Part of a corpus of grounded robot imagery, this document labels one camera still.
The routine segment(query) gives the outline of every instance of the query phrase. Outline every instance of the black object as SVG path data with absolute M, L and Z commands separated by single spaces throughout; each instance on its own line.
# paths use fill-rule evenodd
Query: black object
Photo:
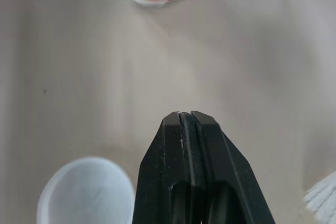
M 133 224 L 275 223 L 247 160 L 200 112 L 162 120 L 136 190 Z

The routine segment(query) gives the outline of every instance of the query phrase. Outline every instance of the cup rim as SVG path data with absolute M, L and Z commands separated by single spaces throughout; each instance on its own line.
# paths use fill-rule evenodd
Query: cup rim
M 71 169 L 75 168 L 76 166 L 82 165 L 84 163 L 96 163 L 96 164 L 102 164 L 109 165 L 113 169 L 117 170 L 120 174 L 123 175 L 123 179 L 126 183 L 129 184 L 130 190 L 132 192 L 132 195 L 130 195 L 130 198 L 132 198 L 132 201 L 135 202 L 135 192 L 133 184 L 131 183 L 131 180 L 127 173 L 115 162 L 99 156 L 88 156 L 88 157 L 82 157 L 76 160 L 73 160 L 63 167 L 61 167 L 55 174 L 51 177 L 45 188 L 43 189 L 41 196 L 39 198 L 38 204 L 37 204 L 37 214 L 36 214 L 36 223 L 37 224 L 49 224 L 49 216 L 48 216 L 48 204 L 50 202 L 51 196 L 53 194 L 53 191 L 58 184 L 58 182 L 63 178 L 63 176 Z

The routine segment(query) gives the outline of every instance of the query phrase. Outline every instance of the white cup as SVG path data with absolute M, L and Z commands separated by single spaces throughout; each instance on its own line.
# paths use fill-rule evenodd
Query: white cup
M 63 166 L 44 188 L 37 224 L 131 224 L 134 188 L 120 166 L 85 157 Z

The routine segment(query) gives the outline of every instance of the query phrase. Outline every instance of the table surface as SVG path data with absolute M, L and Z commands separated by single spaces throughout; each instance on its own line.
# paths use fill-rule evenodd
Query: table surface
M 276 223 L 335 169 L 336 2 L 0 0 L 0 223 L 35 223 L 50 177 L 140 161 L 172 111 L 212 115 Z

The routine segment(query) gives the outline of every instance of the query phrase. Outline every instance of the white object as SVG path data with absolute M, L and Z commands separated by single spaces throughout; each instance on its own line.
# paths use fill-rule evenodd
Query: white object
M 37 224 L 131 224 L 134 188 L 110 160 L 85 157 L 62 167 L 38 202 Z
M 321 224 L 336 223 L 336 172 L 316 183 L 304 197 L 308 210 Z

